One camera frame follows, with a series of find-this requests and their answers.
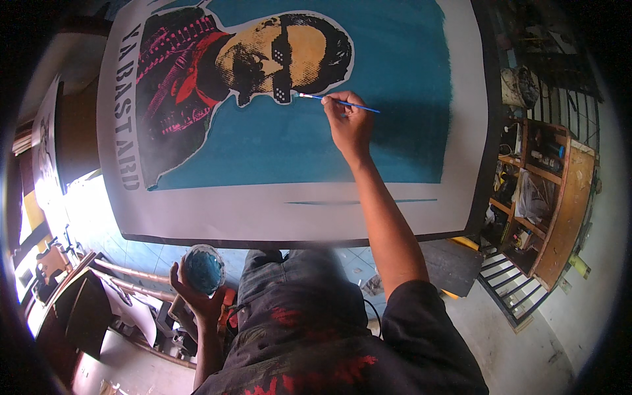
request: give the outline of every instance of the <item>blue paintbrush handle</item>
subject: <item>blue paintbrush handle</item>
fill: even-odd
[[[316,96],[316,95],[310,95],[312,96],[314,99],[320,99],[322,100],[323,97],[322,96]],[[372,108],[368,108],[365,106],[361,106],[359,104],[354,104],[354,103],[349,103],[349,102],[343,102],[342,100],[336,100],[337,102],[339,102],[340,104],[344,104],[345,106],[353,106],[353,107],[357,107],[357,108],[362,108],[364,110],[368,110],[368,111],[373,111],[373,112],[377,112],[378,114],[380,114],[380,112],[378,110],[374,110]]]

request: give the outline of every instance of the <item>paint jar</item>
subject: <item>paint jar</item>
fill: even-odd
[[[224,261],[210,245],[197,244],[189,248],[182,270],[191,287],[207,295],[211,295],[226,281]]]

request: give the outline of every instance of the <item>wooden cabinet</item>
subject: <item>wooden cabinet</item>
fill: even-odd
[[[595,151],[573,140],[562,126],[530,119],[507,119],[508,125],[515,126],[516,123],[522,129],[521,152],[516,155],[513,149],[510,154],[501,154],[499,161],[510,165],[503,166],[504,169],[508,168],[514,174],[524,169],[529,177],[554,190],[553,196],[547,197],[552,212],[542,222],[534,224],[527,218],[516,216],[515,201],[508,206],[492,196],[490,204],[507,215],[503,234],[500,240],[496,239],[496,247],[524,275],[534,277],[547,291],[551,291],[571,255],[586,212],[595,167]],[[557,144],[553,146],[563,147],[563,157],[557,157],[555,166],[542,165],[538,161],[540,152],[537,149],[542,150],[542,146],[535,146],[536,135],[539,135],[540,142],[542,135],[545,135],[548,141],[555,139]],[[532,234],[530,246],[521,249],[516,247],[514,234],[525,230]]]

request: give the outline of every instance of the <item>paintbrush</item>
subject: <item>paintbrush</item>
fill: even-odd
[[[318,99],[318,100],[322,100],[322,98],[323,98],[323,96],[308,95],[308,94],[301,94],[301,93],[295,93],[292,96],[293,97],[309,97],[310,99]],[[372,108],[364,107],[364,106],[361,106],[359,104],[343,102],[342,100],[336,100],[336,99],[334,99],[334,100],[336,102],[340,103],[340,104],[344,104],[345,106],[353,106],[353,107],[361,108],[361,109],[364,109],[364,110],[377,112],[378,114],[380,113],[378,110],[374,110]]]

